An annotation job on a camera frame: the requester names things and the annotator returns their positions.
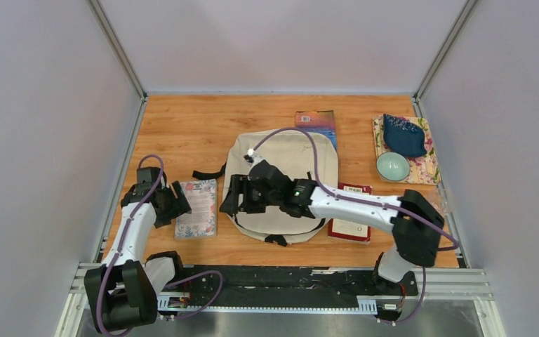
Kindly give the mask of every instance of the backpack strap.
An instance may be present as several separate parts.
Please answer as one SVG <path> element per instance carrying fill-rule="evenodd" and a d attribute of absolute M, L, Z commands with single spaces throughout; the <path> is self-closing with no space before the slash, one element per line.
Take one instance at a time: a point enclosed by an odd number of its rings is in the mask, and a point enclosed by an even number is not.
<path fill-rule="evenodd" d="M 265 237 L 265 242 L 270 243 L 270 244 L 273 244 L 275 242 L 282 247 L 288 246 L 288 242 L 286 242 L 286 239 L 284 239 L 284 236 L 277 235 L 277 234 L 267 235 Z"/>
<path fill-rule="evenodd" d="M 204 173 L 199 171 L 193 171 L 193 178 L 197 180 L 210 180 L 210 179 L 218 179 L 219 177 L 224 175 L 224 172 L 226 172 L 226 163 L 222 165 L 222 168 L 218 172 L 214 173 Z"/>

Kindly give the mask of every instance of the light blue bowl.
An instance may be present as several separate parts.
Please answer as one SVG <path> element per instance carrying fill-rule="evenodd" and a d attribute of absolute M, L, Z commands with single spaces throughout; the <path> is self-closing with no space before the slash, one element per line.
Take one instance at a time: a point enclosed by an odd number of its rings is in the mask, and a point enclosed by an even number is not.
<path fill-rule="evenodd" d="M 377 158 L 377 171 L 386 180 L 400 181 L 410 174 L 410 164 L 401 154 L 386 152 Z"/>

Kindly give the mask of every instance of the floral placemat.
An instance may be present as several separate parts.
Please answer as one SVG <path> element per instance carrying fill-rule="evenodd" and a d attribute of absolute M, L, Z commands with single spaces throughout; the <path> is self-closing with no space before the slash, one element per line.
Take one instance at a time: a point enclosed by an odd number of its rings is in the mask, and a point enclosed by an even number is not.
<path fill-rule="evenodd" d="M 425 149 L 427 154 L 418 158 L 406 158 L 410 164 L 410 174 L 397 183 L 436 185 L 439 182 L 439 164 L 433 145 L 433 137 L 429 123 L 420 117 L 400 117 L 418 125 L 425 132 Z M 383 115 L 373 119 L 373 135 L 375 136 L 375 153 L 377 158 L 390 149 L 383 140 Z"/>

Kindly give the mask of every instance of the pink floral cover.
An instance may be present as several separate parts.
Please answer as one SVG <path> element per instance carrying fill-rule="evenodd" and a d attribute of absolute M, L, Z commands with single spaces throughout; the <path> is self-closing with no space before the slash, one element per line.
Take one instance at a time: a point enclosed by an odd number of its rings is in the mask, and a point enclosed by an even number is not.
<path fill-rule="evenodd" d="M 439 182 L 439 164 L 433 144 L 433 137 L 426 119 L 420 117 L 400 117 L 418 125 L 425 132 L 425 149 L 427 154 L 418 158 L 407 158 L 410 174 L 397 183 L 436 185 Z M 390 149 L 383 140 L 383 115 L 373 119 L 373 135 L 375 136 L 375 153 L 377 158 Z"/>
<path fill-rule="evenodd" d="M 181 182 L 191 213 L 176 219 L 175 239 L 214 237 L 216 235 L 216 197 L 218 184 L 215 179 Z"/>

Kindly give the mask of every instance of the red book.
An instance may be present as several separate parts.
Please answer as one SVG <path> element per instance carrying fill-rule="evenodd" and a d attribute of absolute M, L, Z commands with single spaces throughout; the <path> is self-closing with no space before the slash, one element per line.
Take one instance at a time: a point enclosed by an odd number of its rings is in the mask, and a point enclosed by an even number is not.
<path fill-rule="evenodd" d="M 371 186 L 338 183 L 338 188 L 344 191 L 361 194 L 373 193 L 373 188 Z M 371 228 L 369 226 L 340 219 L 333 219 L 329 222 L 327 235 L 338 239 L 360 242 L 362 244 L 371 242 Z"/>

